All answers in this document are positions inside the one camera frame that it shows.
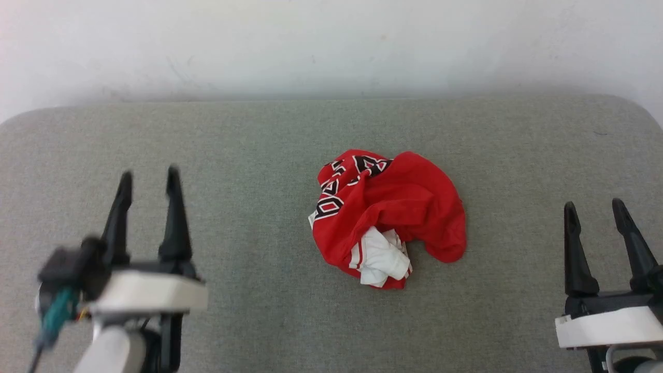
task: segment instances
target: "gray tabletop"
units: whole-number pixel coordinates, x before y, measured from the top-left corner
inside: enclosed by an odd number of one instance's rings
[[[663,259],[663,131],[609,96],[125,104],[30,112],[0,126],[0,370],[21,372],[38,328],[36,272],[56,244],[101,232],[135,174],[129,251],[155,258],[166,170],[179,165],[210,307],[184,321],[183,372],[571,372],[560,350],[562,209],[572,200],[602,289],[629,269],[611,199]],[[320,167],[346,149],[437,164],[467,213],[453,264],[410,247],[403,291],[324,263],[306,219]],[[41,372],[90,338],[66,329]]]

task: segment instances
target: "white fabric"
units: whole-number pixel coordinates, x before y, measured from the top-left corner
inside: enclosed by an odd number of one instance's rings
[[[362,285],[382,287],[387,277],[400,280],[412,271],[405,243],[394,230],[380,233],[370,227],[351,254],[350,268],[361,272]]]

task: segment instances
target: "white backdrop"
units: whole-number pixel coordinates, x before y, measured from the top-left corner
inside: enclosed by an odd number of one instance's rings
[[[0,121],[48,106],[593,92],[663,123],[660,0],[0,0]]]

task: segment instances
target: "clothing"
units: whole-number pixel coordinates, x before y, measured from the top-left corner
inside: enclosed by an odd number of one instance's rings
[[[465,211],[453,183],[415,153],[387,159],[349,150],[320,170],[318,182],[322,193],[311,217],[316,244],[329,264],[364,278],[362,283],[380,284],[383,275],[373,269],[393,270],[399,277],[403,267],[410,267],[398,240],[384,237],[391,230],[403,242],[425,241],[426,251],[440,261],[458,260],[465,251]],[[361,263],[359,253],[367,254]],[[393,268],[385,258],[391,258]],[[402,289],[405,280],[405,274],[389,276],[382,288]]]

